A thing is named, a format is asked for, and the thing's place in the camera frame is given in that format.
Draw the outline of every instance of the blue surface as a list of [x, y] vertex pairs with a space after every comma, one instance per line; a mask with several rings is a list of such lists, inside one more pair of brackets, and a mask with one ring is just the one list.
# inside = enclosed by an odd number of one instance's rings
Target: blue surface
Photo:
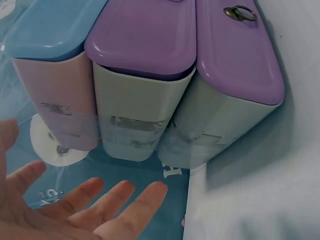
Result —
[[77, 56], [107, 1], [36, 0], [7, 34], [5, 53], [50, 62]]

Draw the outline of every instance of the palm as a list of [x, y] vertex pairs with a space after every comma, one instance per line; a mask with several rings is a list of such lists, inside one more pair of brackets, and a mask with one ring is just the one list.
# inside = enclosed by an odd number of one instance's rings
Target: palm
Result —
[[167, 187], [160, 182], [152, 183], [115, 217], [135, 190], [130, 182], [122, 181], [83, 210], [103, 189], [102, 180], [92, 178], [55, 204], [31, 209], [23, 195], [46, 166], [35, 161], [6, 175], [5, 151], [14, 144], [18, 133], [14, 120], [0, 121], [0, 231], [4, 239], [134, 240], [165, 198]]

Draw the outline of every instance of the white surface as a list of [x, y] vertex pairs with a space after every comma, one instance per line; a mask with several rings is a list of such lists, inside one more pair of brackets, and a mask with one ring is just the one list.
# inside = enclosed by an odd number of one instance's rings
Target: white surface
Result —
[[59, 144], [49, 136], [49, 133], [53, 137], [40, 115], [34, 115], [30, 124], [31, 143], [36, 154], [47, 164], [65, 167], [81, 161], [88, 155], [88, 151], [75, 149], [70, 149], [66, 155], [59, 155], [57, 153]]
[[320, 239], [320, 1], [258, 0], [286, 100], [190, 176], [184, 240]]
[[17, 0], [0, 0], [0, 19], [4, 19], [16, 8]]
[[229, 147], [279, 105], [227, 96], [195, 73], [163, 136], [159, 159], [176, 168], [193, 169]]

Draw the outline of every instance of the plastic container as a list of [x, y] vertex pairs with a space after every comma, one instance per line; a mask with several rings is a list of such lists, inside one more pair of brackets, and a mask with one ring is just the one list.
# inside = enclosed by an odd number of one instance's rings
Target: plastic container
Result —
[[38, 0], [4, 42], [36, 110], [61, 146], [98, 144], [92, 63], [84, 41], [107, 0]]
[[196, 2], [197, 73], [158, 151], [168, 166], [206, 163], [284, 100], [265, 26], [254, 3], [243, 2], [237, 8], [234, 0]]
[[108, 2], [85, 52], [109, 155], [151, 156], [195, 72], [196, 47], [194, 0]]

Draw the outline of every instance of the lid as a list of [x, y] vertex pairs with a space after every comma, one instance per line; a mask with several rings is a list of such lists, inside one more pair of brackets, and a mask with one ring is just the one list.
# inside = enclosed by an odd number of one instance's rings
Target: lid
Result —
[[[283, 77], [253, 0], [197, 0], [197, 69], [216, 90], [266, 105], [285, 97]], [[225, 8], [243, 5], [256, 21], [237, 21]], [[253, 17], [244, 9], [240, 14]]]
[[173, 75], [196, 60], [195, 0], [109, 0], [85, 52], [105, 67]]
[[108, 0], [37, 0], [5, 39], [12, 58], [64, 61], [83, 52], [83, 43]]

